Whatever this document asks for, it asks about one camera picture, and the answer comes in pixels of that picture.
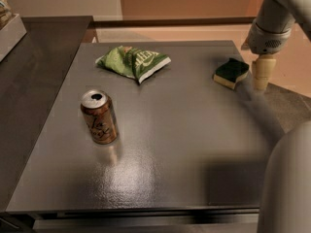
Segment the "cardboard box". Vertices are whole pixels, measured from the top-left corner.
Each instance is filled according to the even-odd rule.
[[[20,15],[14,17],[0,30],[0,62],[26,34]]]

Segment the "black and yellow sponge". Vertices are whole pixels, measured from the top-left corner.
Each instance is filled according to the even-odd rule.
[[[217,68],[213,79],[217,83],[234,89],[237,83],[243,81],[247,77],[248,71],[248,64],[230,58],[227,63]]]

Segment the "green and white packet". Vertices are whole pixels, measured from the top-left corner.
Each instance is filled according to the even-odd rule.
[[[123,46],[114,48],[96,59],[97,65],[135,79],[138,83],[142,83],[169,62],[171,59],[166,54]]]

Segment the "can lid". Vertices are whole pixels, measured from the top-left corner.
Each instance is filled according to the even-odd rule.
[[[92,89],[82,96],[82,105],[89,109],[96,109],[103,106],[108,98],[104,91]]]

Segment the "soda can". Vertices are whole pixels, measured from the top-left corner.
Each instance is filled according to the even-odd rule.
[[[118,137],[118,127],[110,96],[92,89],[82,96],[81,111],[93,141],[109,144]]]

